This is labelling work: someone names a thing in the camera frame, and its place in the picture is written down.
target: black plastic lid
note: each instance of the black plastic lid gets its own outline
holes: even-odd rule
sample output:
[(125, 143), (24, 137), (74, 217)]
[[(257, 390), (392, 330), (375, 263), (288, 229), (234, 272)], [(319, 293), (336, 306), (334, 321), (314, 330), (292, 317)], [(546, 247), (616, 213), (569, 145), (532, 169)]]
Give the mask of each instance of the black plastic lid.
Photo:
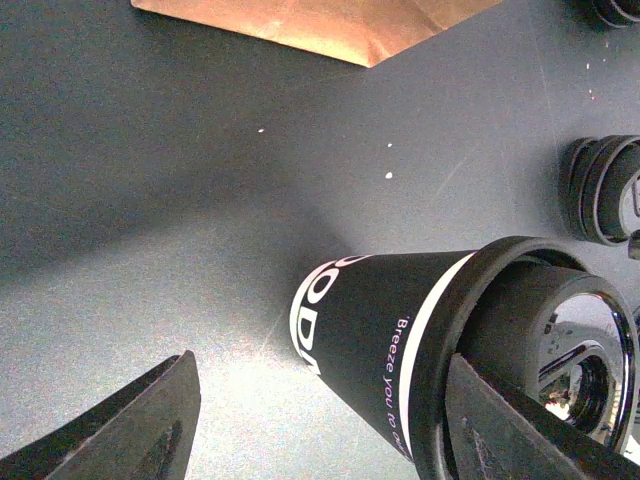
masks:
[(629, 238), (629, 258), (640, 260), (640, 230), (633, 232)]
[(516, 262), (479, 300), (458, 350), (620, 451), (637, 389), (630, 317), (600, 277)]
[[(640, 307), (633, 312), (633, 319), (636, 322), (636, 329), (640, 329)], [(636, 407), (636, 419), (635, 424), (640, 425), (640, 395), (638, 396), (638, 405)], [(640, 440), (640, 427), (634, 428), (634, 437)]]
[(623, 28), (640, 22), (638, 0), (593, 0), (598, 16), (607, 25)]
[(621, 245), (640, 230), (640, 136), (614, 135), (573, 144), (561, 194), (570, 229), (603, 245)]

